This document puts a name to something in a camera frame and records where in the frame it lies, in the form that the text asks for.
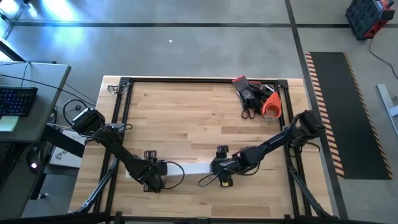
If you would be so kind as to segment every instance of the keyboard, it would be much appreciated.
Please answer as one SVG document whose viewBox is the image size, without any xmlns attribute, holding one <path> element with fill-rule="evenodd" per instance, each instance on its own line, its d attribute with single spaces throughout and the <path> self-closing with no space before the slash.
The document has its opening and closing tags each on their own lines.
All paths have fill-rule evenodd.
<svg viewBox="0 0 398 224">
<path fill-rule="evenodd" d="M 36 87 L 0 86 L 0 116 L 28 116 L 36 93 Z"/>
</svg>

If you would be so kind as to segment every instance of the orange and black striped tape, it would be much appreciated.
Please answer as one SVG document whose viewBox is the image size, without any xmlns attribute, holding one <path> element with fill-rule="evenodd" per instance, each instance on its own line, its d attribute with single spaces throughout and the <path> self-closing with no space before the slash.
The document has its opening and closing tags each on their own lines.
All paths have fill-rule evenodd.
<svg viewBox="0 0 398 224">
<path fill-rule="evenodd" d="M 377 145 L 379 146 L 379 149 L 380 149 L 380 154 L 381 154 L 381 156 L 383 157 L 384 164 L 386 165 L 386 168 L 387 168 L 387 170 L 388 170 L 388 176 L 392 179 L 392 172 L 391 172 L 390 165 L 388 164 L 388 161 L 387 161 L 386 153 L 385 153 L 384 150 L 383 150 L 383 147 L 382 147 L 381 142 L 380 142 L 380 140 L 379 140 L 379 136 L 377 135 L 377 132 L 376 132 L 376 128 L 375 128 L 374 125 L 373 125 L 372 118 L 370 117 L 369 111 L 368 111 L 368 109 L 366 108 L 365 101 L 363 100 L 363 95 L 362 95 L 362 93 L 361 93 L 361 90 L 359 89 L 358 82 L 356 81 L 356 77 L 355 77 L 355 75 L 354 75 L 353 68 L 352 68 L 352 66 L 351 66 L 351 63 L 348 61 L 348 57 L 347 57 L 347 54 L 346 54 L 346 53 L 344 53 L 344 57 L 346 58 L 346 63 L 347 63 L 349 72 L 351 73 L 351 76 L 353 77 L 354 84 L 355 84 L 356 90 L 358 91 L 359 97 L 360 97 L 360 99 L 361 99 L 363 109 L 365 110 L 366 116 L 368 117 L 368 120 L 369 120 L 369 124 L 370 124 L 371 127 L 372 127 L 372 131 L 373 131 L 374 137 L 376 138 Z"/>
<path fill-rule="evenodd" d="M 328 110 L 326 109 L 321 86 L 319 85 L 318 81 L 317 71 L 315 70 L 311 54 L 308 52 L 305 53 L 305 59 L 307 60 L 308 70 L 310 72 L 310 77 L 312 81 L 312 87 L 315 92 L 315 98 L 317 99 L 317 104 L 319 112 L 321 114 L 322 123 L 326 127 L 326 138 L 328 140 L 328 146 L 331 153 L 331 157 L 333 159 L 333 164 L 335 165 L 337 177 L 344 178 L 343 164 L 341 163 L 338 147 L 329 120 Z"/>
</svg>

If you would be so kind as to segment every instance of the black floor mat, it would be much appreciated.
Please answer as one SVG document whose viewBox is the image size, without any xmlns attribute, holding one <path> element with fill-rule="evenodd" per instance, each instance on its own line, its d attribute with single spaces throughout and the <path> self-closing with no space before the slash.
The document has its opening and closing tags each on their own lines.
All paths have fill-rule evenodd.
<svg viewBox="0 0 398 224">
<path fill-rule="evenodd" d="M 338 177 L 392 179 L 386 155 L 344 53 L 305 54 Z"/>
</svg>

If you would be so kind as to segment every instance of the wooden tabletop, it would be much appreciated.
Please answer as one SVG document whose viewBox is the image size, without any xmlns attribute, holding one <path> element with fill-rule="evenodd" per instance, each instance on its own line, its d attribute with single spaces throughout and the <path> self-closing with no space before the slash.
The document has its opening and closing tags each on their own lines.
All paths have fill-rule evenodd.
<svg viewBox="0 0 398 224">
<path fill-rule="evenodd" d="M 111 120 L 116 96 L 106 87 L 117 85 L 119 79 L 103 78 L 96 109 L 107 121 Z M 294 114 L 308 109 L 303 80 L 287 80 Z M 210 162 L 218 145 L 229 145 L 229 154 L 232 154 L 280 132 L 278 121 L 267 121 L 260 116 L 242 119 L 241 110 L 232 84 L 135 82 L 127 120 L 134 128 L 126 132 L 123 146 L 141 157 L 146 150 L 156 150 L 160 159 L 168 161 Z M 86 146 L 70 210 L 79 208 L 97 186 L 103 155 L 103 146 L 95 143 Z M 302 160 L 308 188 L 323 208 L 332 213 L 318 149 L 305 146 Z M 126 169 L 121 163 L 112 214 L 122 211 L 127 216 L 213 218 L 293 215 L 282 148 L 265 157 L 256 175 L 234 175 L 234 187 L 222 189 L 217 180 L 199 187 L 197 182 L 202 177 L 188 176 L 178 187 L 160 194 L 144 193 L 140 184 L 126 178 Z M 167 185 L 176 184 L 179 178 L 168 177 Z M 299 189 L 297 192 L 303 213 L 302 196 Z M 104 210 L 107 193 L 105 188 L 101 210 Z"/>
</svg>

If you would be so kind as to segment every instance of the concrete floor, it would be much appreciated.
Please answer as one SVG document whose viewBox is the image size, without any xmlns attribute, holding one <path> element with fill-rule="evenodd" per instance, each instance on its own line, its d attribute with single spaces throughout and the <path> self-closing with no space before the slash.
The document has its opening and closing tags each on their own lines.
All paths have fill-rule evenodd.
<svg viewBox="0 0 398 224">
<path fill-rule="evenodd" d="M 290 2 L 298 24 L 347 24 L 344 14 L 348 0 Z M 236 77 L 245 74 L 303 78 L 292 29 L 288 27 L 92 27 L 99 22 L 288 24 L 285 1 L 281 0 L 102 0 L 101 4 L 89 0 L 31 0 L 17 19 L 85 22 L 74 26 L 90 26 L 15 26 L 7 43 L 26 60 L 56 60 L 71 65 L 67 83 L 92 99 L 98 95 L 103 75 Z M 398 24 L 398 16 L 390 23 Z M 392 172 L 398 175 L 398 139 L 375 88 L 378 83 L 386 84 L 391 96 L 398 95 L 398 80 L 391 69 L 368 52 L 369 41 L 358 42 L 350 29 L 298 28 L 298 34 L 304 51 L 348 54 Z M 397 35 L 398 28 L 383 29 L 374 39 L 372 49 L 398 69 Z M 90 85 L 80 83 L 80 78 L 89 80 Z M 70 96 L 62 94 L 57 104 L 62 106 L 69 99 Z M 57 186 L 52 179 L 49 182 L 53 188 L 68 185 Z M 398 219 L 396 178 L 340 180 L 340 187 L 350 219 L 383 223 Z M 53 204 L 69 204 L 69 194 L 70 191 L 65 193 L 62 200 L 54 199 Z M 66 212 L 65 206 L 60 208 L 53 213 Z M 28 206 L 25 216 L 37 214 L 39 209 Z"/>
</svg>

